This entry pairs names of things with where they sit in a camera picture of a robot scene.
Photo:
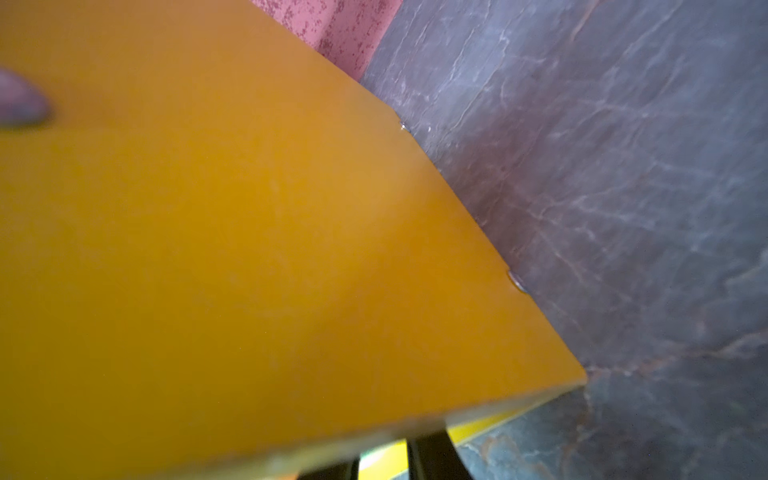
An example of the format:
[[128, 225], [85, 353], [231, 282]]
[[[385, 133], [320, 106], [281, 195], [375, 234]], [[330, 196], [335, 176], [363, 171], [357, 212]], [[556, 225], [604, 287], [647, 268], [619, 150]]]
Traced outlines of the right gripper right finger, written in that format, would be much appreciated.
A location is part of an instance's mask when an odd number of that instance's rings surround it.
[[409, 480], [473, 480], [446, 430], [406, 441]]

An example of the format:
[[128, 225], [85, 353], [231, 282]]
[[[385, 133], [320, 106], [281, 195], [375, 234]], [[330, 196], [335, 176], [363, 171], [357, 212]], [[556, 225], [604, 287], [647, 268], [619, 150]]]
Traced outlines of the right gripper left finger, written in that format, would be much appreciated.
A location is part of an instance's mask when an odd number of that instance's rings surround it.
[[357, 480], [359, 458], [299, 474], [296, 480]]

